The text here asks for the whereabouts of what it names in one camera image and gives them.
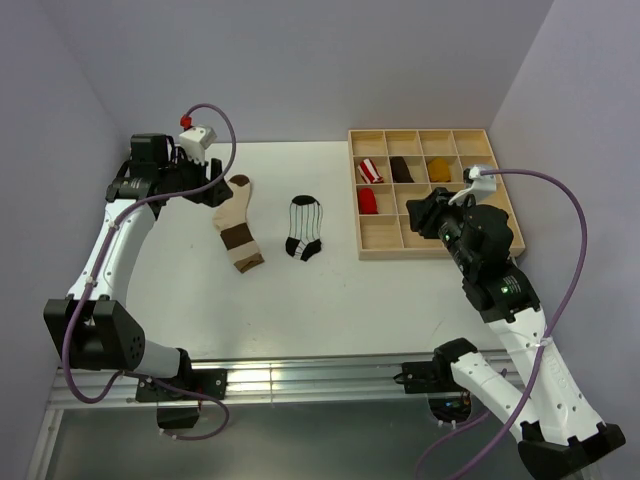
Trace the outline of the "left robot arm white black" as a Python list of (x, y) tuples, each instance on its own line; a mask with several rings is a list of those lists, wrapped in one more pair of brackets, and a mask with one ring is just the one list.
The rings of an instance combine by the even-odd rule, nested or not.
[(75, 384), (75, 369), (159, 379), (159, 388), (172, 399), (193, 391), (188, 353), (149, 340), (126, 301), (143, 243), (169, 199), (217, 207), (231, 198), (221, 161), (205, 157), (215, 139), (213, 129), (203, 125), (178, 138), (132, 136), (129, 156), (107, 187), (104, 218), (86, 265), (65, 297), (48, 300), (43, 312), (66, 382), (80, 401), (91, 399)]

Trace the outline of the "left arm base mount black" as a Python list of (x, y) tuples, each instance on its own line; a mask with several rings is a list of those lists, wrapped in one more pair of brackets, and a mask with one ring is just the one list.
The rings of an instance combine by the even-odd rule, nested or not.
[[(211, 438), (222, 433), (230, 420), (226, 395), (228, 370), (224, 368), (198, 369), (184, 384), (176, 379), (144, 379), (137, 384), (135, 402), (156, 405), (156, 423), (165, 435), (183, 441)], [(221, 424), (209, 434), (187, 435), (196, 426), (206, 402), (217, 405), (223, 414)]]

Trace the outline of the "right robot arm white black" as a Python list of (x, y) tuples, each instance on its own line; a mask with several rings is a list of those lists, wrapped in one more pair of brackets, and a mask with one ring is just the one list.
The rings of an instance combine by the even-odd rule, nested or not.
[(563, 479), (622, 447), (621, 428), (605, 422), (573, 380), (547, 334), (544, 311), (526, 275), (510, 258), (509, 215), (468, 196), (435, 189), (409, 200), (411, 230), (440, 240), (463, 275), (469, 303), (506, 349), (520, 378), (519, 392), (464, 338), (435, 351), (433, 378), (443, 389), (470, 391), (506, 426), (535, 479)]

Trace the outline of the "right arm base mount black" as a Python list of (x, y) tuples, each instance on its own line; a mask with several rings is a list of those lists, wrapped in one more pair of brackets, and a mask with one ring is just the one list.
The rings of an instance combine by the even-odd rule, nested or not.
[(424, 394), (438, 420), (462, 422), (471, 414), (470, 393), (454, 383), (433, 360), (403, 363), (393, 381), (408, 395)]

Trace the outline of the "beige brown striped sock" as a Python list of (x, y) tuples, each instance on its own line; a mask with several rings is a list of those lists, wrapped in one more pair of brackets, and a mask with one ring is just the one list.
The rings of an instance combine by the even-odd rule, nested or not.
[(264, 262), (247, 221), (252, 194), (251, 181), (248, 176), (237, 174), (228, 180), (228, 186), (233, 196), (217, 208), (213, 224), (233, 266), (240, 273), (246, 273)]

